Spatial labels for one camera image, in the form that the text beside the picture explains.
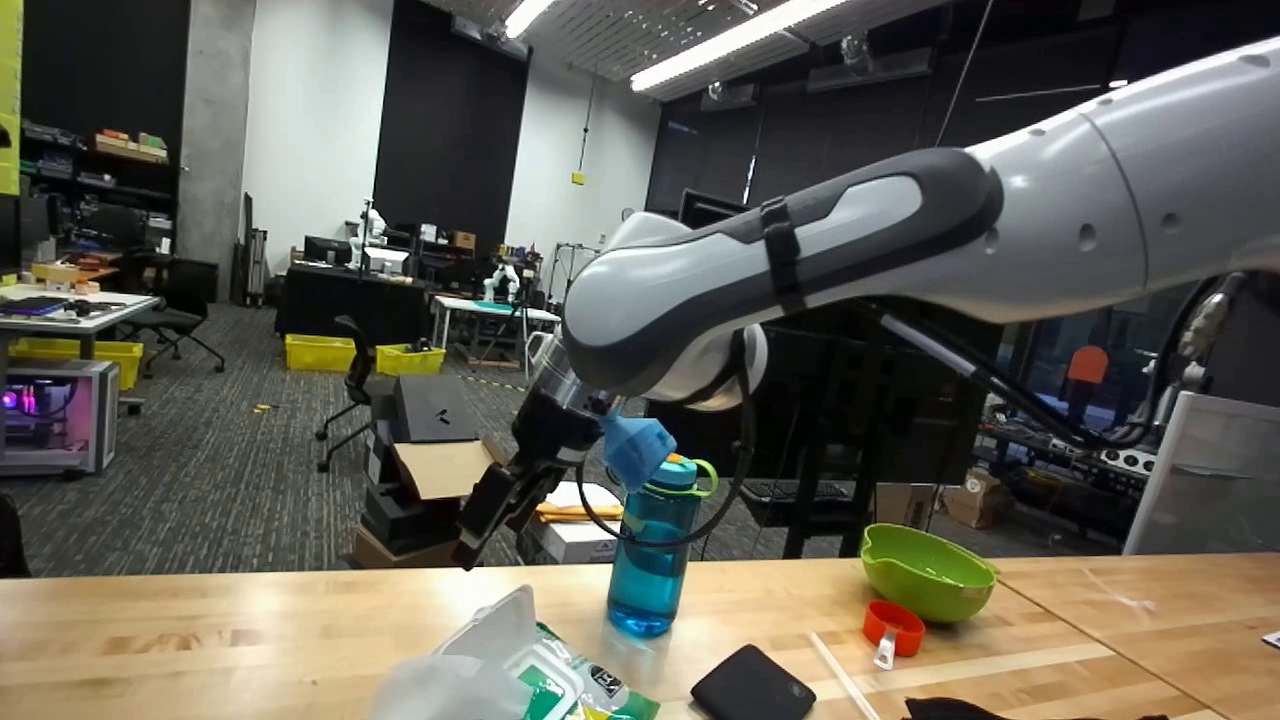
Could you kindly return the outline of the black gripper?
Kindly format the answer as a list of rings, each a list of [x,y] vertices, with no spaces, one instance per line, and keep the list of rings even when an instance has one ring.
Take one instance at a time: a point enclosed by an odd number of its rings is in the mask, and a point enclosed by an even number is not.
[[[601,420],[612,407],[606,390],[578,383],[567,369],[545,369],[517,420],[512,440],[517,454],[491,463],[467,492],[454,516],[454,552],[458,566],[472,566],[491,531],[508,518],[520,531],[537,506],[560,488],[567,468],[601,440]]]

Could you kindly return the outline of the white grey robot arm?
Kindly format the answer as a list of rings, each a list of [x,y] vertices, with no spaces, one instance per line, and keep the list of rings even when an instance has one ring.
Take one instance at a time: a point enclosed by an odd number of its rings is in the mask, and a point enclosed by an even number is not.
[[[730,407],[765,328],[860,297],[989,322],[1077,315],[1280,262],[1280,41],[1133,81],[1029,128],[917,148],[688,227],[626,214],[572,278],[560,333],[454,529],[481,555],[601,437],[617,401]]]

